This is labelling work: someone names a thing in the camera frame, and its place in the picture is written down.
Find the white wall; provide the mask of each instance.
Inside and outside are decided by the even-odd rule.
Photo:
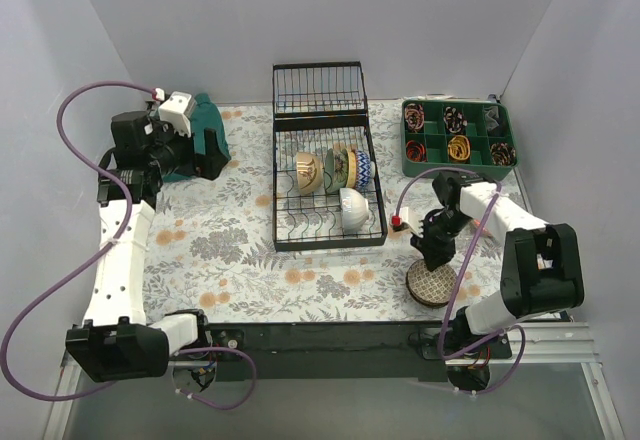
[[[506,93],[536,214],[578,232],[627,438],[640,438],[640,0],[553,0]]]
[[[134,80],[240,102],[313,60],[361,60],[370,98],[501,93],[551,0],[91,1]]]
[[[98,79],[128,79],[88,0],[0,0],[0,332],[32,299],[95,251],[96,176],[64,147],[59,102]],[[87,94],[66,118],[90,157],[108,145],[113,114],[140,105],[118,90]],[[10,345],[10,364],[31,388],[54,393],[64,336],[82,320],[89,272],[44,303]],[[0,376],[0,438],[39,438],[51,405],[13,390]]]

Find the white bowl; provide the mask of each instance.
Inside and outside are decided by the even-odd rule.
[[[357,231],[369,219],[369,201],[353,188],[340,189],[342,229]]]

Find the dish rack frame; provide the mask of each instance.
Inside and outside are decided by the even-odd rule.
[[[376,168],[360,193],[370,218],[356,233],[342,231],[339,192],[321,186],[300,195],[295,154],[328,148],[365,151],[376,162],[360,62],[273,66],[273,244],[275,250],[304,251],[383,245],[388,233],[380,175]]]

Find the dish rack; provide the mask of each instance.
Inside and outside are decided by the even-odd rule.
[[[360,62],[273,66],[273,244],[276,251],[383,245],[387,238],[384,201],[376,169],[360,193],[369,219],[356,233],[342,231],[339,192],[321,186],[300,195],[297,152],[317,155],[329,148],[356,148],[375,163],[369,110]]]

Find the gray floor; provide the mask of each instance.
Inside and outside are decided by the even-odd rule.
[[[131,380],[75,402],[65,439],[603,438],[577,364],[523,365],[503,389],[475,400],[410,382],[261,381],[243,407],[217,412],[176,395],[169,377]],[[214,385],[209,396],[229,401],[246,386]]]

